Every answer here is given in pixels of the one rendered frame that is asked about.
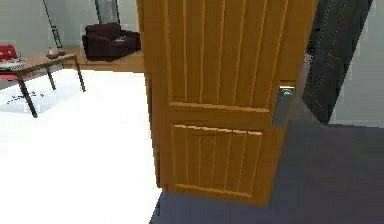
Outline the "brown table with black legs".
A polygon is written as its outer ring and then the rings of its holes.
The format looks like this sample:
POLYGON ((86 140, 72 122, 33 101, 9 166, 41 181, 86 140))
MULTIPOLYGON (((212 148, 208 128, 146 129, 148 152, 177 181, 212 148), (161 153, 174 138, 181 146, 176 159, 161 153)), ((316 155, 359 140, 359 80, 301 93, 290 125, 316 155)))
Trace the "brown table with black legs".
POLYGON ((47 75, 49 77, 51 87, 53 89, 56 89, 50 67, 53 65, 67 62, 67 61, 73 61, 75 64, 76 70, 77 70, 77 75, 79 78, 81 90, 83 92, 86 91, 82 72, 80 70, 78 57, 75 54, 67 53, 66 55, 59 56, 56 59, 48 59, 46 57, 46 55, 38 55, 38 56, 32 56, 32 57, 26 58, 23 61, 27 64, 27 66, 14 71, 14 73, 17 75, 17 79, 15 81, 18 83, 18 86, 21 90, 22 96, 26 100, 27 105, 30 109, 30 112, 34 118, 37 118, 38 114, 36 112, 36 109, 34 107, 34 104, 32 102, 32 99, 30 97, 30 94, 29 94, 28 89, 27 89, 26 84, 25 84, 25 79, 27 78, 27 76, 31 72, 35 72, 36 70, 40 70, 40 69, 45 69, 47 71, 47 75))

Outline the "orange wooden room door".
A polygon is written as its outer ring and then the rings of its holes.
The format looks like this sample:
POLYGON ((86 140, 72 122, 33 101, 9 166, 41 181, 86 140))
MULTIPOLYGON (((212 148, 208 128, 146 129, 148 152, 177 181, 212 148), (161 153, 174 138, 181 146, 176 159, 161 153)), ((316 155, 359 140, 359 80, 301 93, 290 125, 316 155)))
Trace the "orange wooden room door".
POLYGON ((319 0, 136 0, 156 184, 268 204, 319 0))

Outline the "grey framed window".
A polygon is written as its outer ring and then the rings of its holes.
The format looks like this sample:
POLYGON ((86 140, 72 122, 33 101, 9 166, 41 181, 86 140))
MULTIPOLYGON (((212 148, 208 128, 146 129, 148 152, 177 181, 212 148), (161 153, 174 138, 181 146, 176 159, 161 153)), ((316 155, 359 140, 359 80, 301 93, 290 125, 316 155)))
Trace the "grey framed window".
POLYGON ((100 24, 120 23, 117 0, 95 0, 100 24))

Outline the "black floor lamp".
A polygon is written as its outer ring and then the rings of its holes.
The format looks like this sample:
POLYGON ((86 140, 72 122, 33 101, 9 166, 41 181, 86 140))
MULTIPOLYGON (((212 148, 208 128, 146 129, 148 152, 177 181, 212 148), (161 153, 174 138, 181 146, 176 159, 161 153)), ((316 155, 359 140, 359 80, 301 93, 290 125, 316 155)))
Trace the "black floor lamp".
POLYGON ((51 28, 51 32, 52 32, 52 36, 53 36, 53 40, 55 42, 55 45, 57 48, 62 48, 63 45, 62 45, 62 42, 60 39, 59 31, 57 29, 57 26, 52 23, 52 19, 51 19, 51 16, 49 14, 48 6, 47 6, 47 0, 42 0, 42 2, 44 5, 46 15, 47 15, 49 26, 51 28))

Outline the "white book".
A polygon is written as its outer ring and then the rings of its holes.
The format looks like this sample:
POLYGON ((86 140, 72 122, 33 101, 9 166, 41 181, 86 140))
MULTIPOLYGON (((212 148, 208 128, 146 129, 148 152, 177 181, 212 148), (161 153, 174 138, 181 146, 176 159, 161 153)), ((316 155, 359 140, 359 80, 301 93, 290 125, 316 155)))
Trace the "white book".
POLYGON ((16 70, 26 66, 25 62, 4 62, 0 63, 0 70, 16 70))

